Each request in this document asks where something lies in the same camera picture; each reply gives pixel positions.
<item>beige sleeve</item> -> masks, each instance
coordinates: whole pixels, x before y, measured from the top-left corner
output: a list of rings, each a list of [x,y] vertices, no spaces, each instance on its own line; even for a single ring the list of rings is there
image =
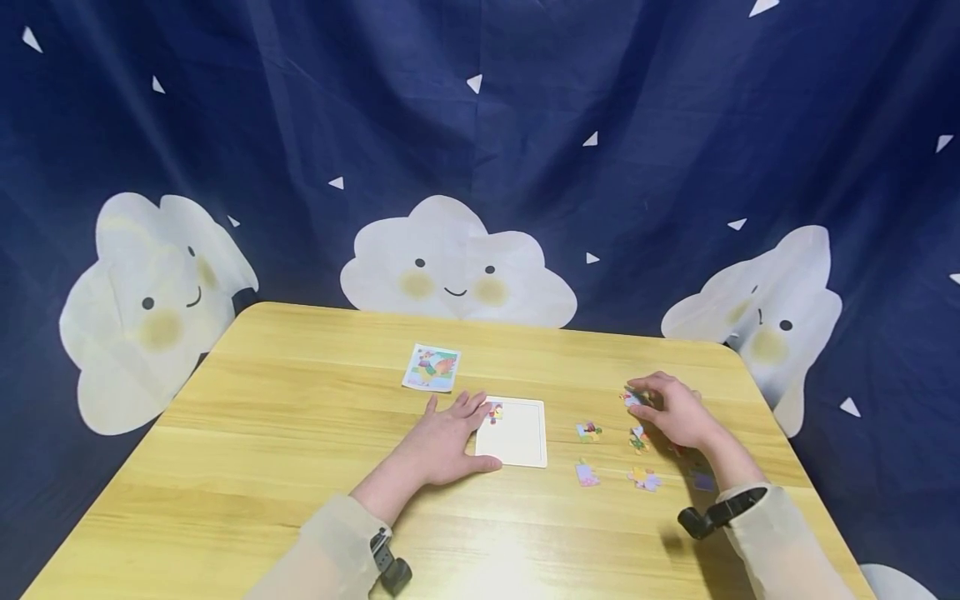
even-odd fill
[[[718,501],[752,488],[727,490]],[[749,511],[725,527],[727,537],[747,566],[759,600],[853,600],[853,594],[830,564],[806,525],[800,509],[783,488],[762,484],[768,492]]]
[[[350,496],[330,498],[247,600],[365,600],[379,571],[370,540],[390,528]]]

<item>black wrist device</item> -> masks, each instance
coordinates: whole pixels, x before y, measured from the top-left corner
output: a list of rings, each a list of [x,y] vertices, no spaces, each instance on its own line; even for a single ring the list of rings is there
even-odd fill
[[[414,572],[403,559],[395,559],[387,542],[390,537],[383,527],[370,540],[370,551],[373,552],[373,561],[380,571],[380,583],[392,596],[400,593],[404,586],[413,579]]]
[[[714,504],[707,509],[704,515],[701,515],[697,509],[691,506],[680,511],[677,520],[692,538],[702,540],[718,528],[726,526],[730,521],[749,511],[766,494],[766,488],[746,490],[729,500]]]

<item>navy blue backdrop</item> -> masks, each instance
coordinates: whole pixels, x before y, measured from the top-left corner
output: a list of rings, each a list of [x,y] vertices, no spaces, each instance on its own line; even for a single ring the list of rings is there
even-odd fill
[[[878,597],[960,598],[960,4],[601,4],[0,1],[0,597],[259,299],[727,342]]]

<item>person's right hand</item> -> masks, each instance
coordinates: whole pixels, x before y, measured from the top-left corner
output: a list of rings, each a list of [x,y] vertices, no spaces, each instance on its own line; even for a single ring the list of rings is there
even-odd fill
[[[674,444],[703,450],[718,435],[727,432],[701,403],[700,393],[690,390],[676,377],[657,371],[631,379],[627,385],[663,396],[662,410],[641,404],[631,406],[630,414],[652,422]]]

